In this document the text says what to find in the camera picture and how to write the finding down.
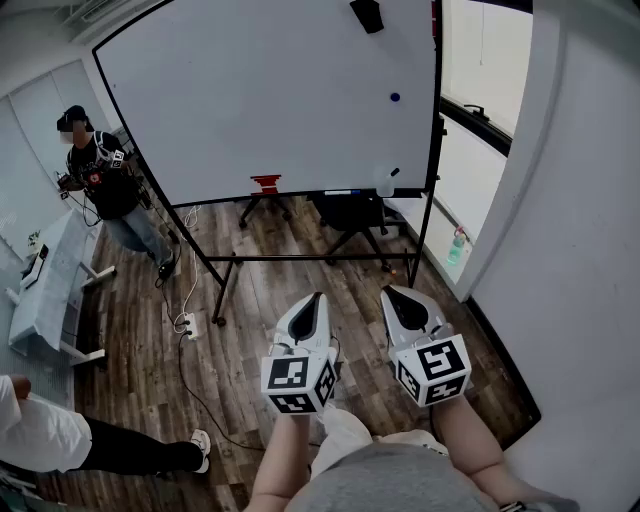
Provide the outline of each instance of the shoe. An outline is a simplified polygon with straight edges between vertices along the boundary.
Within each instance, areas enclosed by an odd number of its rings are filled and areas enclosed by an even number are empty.
[[[176,268],[176,255],[171,253],[171,259],[167,263],[163,263],[158,268],[158,277],[162,281],[166,281],[173,274],[173,270]]]
[[[194,473],[206,473],[209,470],[209,452],[211,452],[211,439],[209,434],[204,430],[195,429],[191,434],[191,442],[195,444],[202,452],[202,466],[196,469]]]
[[[337,409],[331,402],[327,402],[324,406],[324,411],[316,413],[316,419],[324,425],[324,413],[329,409]]]

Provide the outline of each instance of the white table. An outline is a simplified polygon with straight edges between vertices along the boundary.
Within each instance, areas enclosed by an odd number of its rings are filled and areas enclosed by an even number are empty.
[[[71,366],[105,357],[104,349],[85,354],[61,339],[67,303],[78,268],[89,275],[82,287],[95,285],[116,274],[113,266],[98,273],[82,261],[88,235],[89,229],[82,214],[75,208],[40,234],[40,241],[49,248],[40,277],[19,295],[9,293],[16,304],[9,345],[18,352],[27,355],[26,339],[37,334],[53,349],[71,355]]]

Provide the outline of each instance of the black t-shirt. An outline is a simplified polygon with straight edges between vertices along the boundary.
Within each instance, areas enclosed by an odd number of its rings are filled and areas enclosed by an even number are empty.
[[[112,169],[110,155],[122,151],[113,135],[96,132],[84,148],[72,147],[67,155],[71,175],[85,185],[85,194],[105,220],[118,219],[138,204],[135,184],[121,169]]]

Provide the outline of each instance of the white cable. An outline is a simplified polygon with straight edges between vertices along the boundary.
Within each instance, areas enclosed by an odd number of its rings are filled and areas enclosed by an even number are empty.
[[[193,206],[191,208],[191,210],[189,210],[189,213],[184,218],[184,226],[187,229],[191,229],[192,227],[194,227],[198,223],[198,212],[200,211],[201,208],[202,208],[202,205],[199,205],[199,206]],[[189,292],[189,295],[187,295],[187,299],[184,301],[184,304],[182,304],[182,312],[173,321],[173,331],[175,333],[177,333],[177,334],[183,334],[188,329],[188,326],[185,325],[184,329],[182,329],[180,331],[180,330],[176,329],[176,324],[178,323],[178,320],[180,320],[180,318],[182,318],[184,320],[184,318],[187,316],[187,313],[186,313],[187,302],[189,302],[189,299],[191,298],[191,295],[193,294],[193,290],[196,289],[196,285],[198,284],[198,264],[196,263],[196,252],[193,250],[193,248],[191,249],[191,252],[193,253],[193,266],[196,268],[196,280],[193,282],[193,286],[191,287],[191,291]]]

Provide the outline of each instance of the man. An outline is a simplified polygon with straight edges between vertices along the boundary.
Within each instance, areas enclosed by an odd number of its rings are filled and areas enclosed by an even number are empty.
[[[436,404],[433,413],[446,447],[420,430],[373,442],[355,416],[326,410],[327,439],[310,482],[309,417],[280,415],[246,512],[579,510],[513,476],[464,397]]]
[[[120,475],[205,473],[211,440],[164,444],[30,397],[26,377],[0,375],[0,460],[36,472],[97,469]]]
[[[114,153],[124,153],[118,139],[94,131],[79,105],[63,114],[57,128],[61,140],[73,144],[67,155],[69,175],[60,179],[60,188],[67,192],[84,189],[109,233],[127,249],[147,252],[158,265],[160,278],[169,278],[175,256],[138,204],[135,183],[123,173],[128,162],[122,162],[121,168],[113,168]]]

